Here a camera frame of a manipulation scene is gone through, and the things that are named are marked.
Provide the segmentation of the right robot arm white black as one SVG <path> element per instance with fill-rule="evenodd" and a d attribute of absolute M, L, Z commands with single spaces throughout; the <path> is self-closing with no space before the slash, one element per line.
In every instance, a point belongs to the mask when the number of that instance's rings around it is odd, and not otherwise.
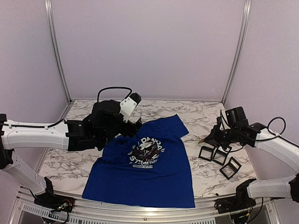
<path fill-rule="evenodd" d="M 236 188 L 236 195 L 232 197 L 234 208 L 241 209 L 250 199 L 259 197 L 290 198 L 298 202 L 299 146 L 271 131 L 269 126 L 249 124 L 241 106 L 221 112 L 204 142 L 222 149 L 229 148 L 233 143 L 249 145 L 276 157 L 295 172 L 285 178 L 245 181 Z"/>

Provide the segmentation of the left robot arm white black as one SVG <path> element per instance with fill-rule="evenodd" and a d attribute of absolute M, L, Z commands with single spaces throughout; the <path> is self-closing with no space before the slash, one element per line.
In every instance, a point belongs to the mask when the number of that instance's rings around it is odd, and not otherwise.
<path fill-rule="evenodd" d="M 56 148 L 69 152 L 104 148 L 118 134 L 133 137 L 142 122 L 129 118 L 141 99 L 133 96 L 121 102 L 104 100 L 80 120 L 60 120 L 54 124 L 20 123 L 0 116 L 0 169 L 31 190 L 36 202 L 54 208 L 62 196 L 54 193 L 52 182 L 37 174 L 16 153 L 16 148 Z"/>

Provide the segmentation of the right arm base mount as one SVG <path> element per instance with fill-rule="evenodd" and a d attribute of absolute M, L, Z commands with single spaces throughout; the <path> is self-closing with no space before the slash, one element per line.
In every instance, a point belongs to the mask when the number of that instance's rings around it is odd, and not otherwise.
<path fill-rule="evenodd" d="M 256 205 L 256 201 L 249 198 L 248 195 L 239 195 L 220 198 L 215 201 L 214 207 L 219 214 L 234 212 L 247 208 L 252 208 Z"/>

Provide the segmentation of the blue panda print t-shirt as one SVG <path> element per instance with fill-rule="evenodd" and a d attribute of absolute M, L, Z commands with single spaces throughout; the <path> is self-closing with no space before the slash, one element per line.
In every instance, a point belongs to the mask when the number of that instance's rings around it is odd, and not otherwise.
<path fill-rule="evenodd" d="M 178 115 L 146 122 L 132 138 L 119 136 L 93 164 L 82 197 L 153 208 L 194 208 L 192 174 Z"/>

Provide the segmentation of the green round brooch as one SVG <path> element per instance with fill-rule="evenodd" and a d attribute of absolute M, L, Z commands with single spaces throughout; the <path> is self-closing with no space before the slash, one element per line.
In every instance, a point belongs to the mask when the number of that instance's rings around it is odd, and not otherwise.
<path fill-rule="evenodd" d="M 204 146 L 204 145 L 205 145 L 205 142 L 204 142 L 203 139 L 201 139 L 201 140 L 198 142 L 198 146 L 199 146 L 199 147 L 202 147 L 202 146 Z"/>

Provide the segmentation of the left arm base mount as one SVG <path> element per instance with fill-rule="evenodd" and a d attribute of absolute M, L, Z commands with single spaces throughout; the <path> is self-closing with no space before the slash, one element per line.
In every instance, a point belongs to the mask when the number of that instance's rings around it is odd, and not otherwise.
<path fill-rule="evenodd" d="M 69 196 L 63 196 L 55 194 L 50 189 L 45 189 L 41 194 L 33 194 L 34 203 L 43 207 L 52 209 L 52 211 L 60 212 L 72 212 L 75 199 Z"/>

